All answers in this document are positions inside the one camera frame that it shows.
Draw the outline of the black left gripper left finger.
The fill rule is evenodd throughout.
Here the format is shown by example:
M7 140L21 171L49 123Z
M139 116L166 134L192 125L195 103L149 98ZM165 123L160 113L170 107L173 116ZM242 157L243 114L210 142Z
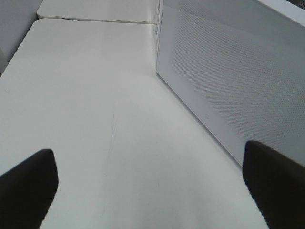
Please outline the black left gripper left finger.
M54 153L42 149L0 177L0 227L38 229L57 192Z

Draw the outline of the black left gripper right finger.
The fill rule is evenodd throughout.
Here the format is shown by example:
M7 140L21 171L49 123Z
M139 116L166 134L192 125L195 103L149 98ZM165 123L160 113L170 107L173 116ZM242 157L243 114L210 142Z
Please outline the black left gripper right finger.
M259 141L247 141L243 180L270 229L305 227L305 168Z

